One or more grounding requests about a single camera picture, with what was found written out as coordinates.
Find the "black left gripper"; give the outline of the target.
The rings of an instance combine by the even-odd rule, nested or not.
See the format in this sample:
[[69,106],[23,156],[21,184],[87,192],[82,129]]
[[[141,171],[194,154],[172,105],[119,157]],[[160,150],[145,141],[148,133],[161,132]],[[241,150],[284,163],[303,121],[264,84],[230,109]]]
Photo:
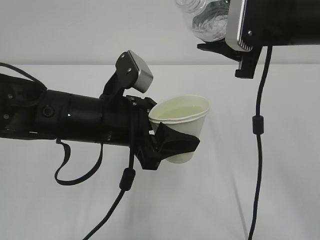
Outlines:
[[155,151],[174,164],[184,164],[192,159],[200,143],[200,122],[157,122],[153,124],[155,137],[149,134],[152,126],[149,113],[158,104],[150,97],[140,98],[127,95],[129,112],[129,163],[134,167],[134,158],[140,162],[144,170],[156,171],[160,165]]

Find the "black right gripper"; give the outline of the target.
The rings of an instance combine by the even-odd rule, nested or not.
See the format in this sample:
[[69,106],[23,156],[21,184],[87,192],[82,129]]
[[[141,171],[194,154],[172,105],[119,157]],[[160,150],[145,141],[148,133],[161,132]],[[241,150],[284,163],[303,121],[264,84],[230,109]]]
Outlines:
[[235,77],[253,79],[256,66],[262,52],[262,46],[253,48],[249,52],[239,52],[232,49],[225,41],[205,42],[197,44],[197,49],[222,55],[230,60],[239,62]]

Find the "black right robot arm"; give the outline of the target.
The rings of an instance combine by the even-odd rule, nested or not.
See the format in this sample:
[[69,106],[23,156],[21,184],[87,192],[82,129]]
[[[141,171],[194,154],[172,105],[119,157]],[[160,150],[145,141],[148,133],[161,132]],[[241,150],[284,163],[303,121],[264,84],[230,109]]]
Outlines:
[[235,77],[253,79],[264,46],[320,43],[318,0],[232,0],[226,35],[197,48],[239,63]]

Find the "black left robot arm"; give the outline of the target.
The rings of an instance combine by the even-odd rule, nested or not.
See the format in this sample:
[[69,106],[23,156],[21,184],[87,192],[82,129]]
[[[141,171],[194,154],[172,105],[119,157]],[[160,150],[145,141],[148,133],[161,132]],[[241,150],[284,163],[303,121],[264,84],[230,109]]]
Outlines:
[[130,190],[138,159],[144,170],[156,170],[162,160],[196,150],[200,140],[161,123],[150,134],[151,98],[124,96],[126,89],[145,92],[152,80],[135,63],[117,64],[100,97],[49,90],[25,71],[4,63],[20,74],[0,76],[0,136],[18,140],[55,140],[64,148],[63,164],[71,156],[68,141],[128,146],[129,165],[119,187]]

